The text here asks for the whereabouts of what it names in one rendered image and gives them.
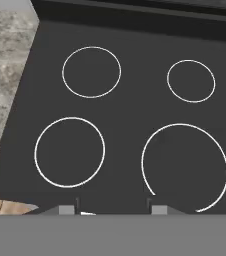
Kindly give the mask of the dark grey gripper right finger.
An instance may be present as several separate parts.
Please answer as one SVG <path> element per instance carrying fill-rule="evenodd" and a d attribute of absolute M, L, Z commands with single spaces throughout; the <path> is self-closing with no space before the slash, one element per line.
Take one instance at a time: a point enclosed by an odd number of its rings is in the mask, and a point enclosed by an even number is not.
<path fill-rule="evenodd" d="M 147 207 L 151 215 L 168 216 L 183 215 L 183 212 L 165 204 L 159 204 L 152 198 L 147 199 Z"/>

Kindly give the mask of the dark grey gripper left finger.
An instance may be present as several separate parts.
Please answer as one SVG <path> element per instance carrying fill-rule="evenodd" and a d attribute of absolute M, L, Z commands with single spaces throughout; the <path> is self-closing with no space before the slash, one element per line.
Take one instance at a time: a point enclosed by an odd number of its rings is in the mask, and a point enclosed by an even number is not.
<path fill-rule="evenodd" d="M 70 204 L 54 206 L 43 212 L 43 215 L 79 215 L 79 198 L 75 198 Z"/>

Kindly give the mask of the black glass hob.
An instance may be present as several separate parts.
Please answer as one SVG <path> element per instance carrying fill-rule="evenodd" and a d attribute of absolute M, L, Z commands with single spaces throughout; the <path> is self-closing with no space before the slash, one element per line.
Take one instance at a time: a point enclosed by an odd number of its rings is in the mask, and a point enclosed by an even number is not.
<path fill-rule="evenodd" d="M 0 199 L 226 215 L 226 7 L 31 2 L 39 25 L 0 140 Z"/>

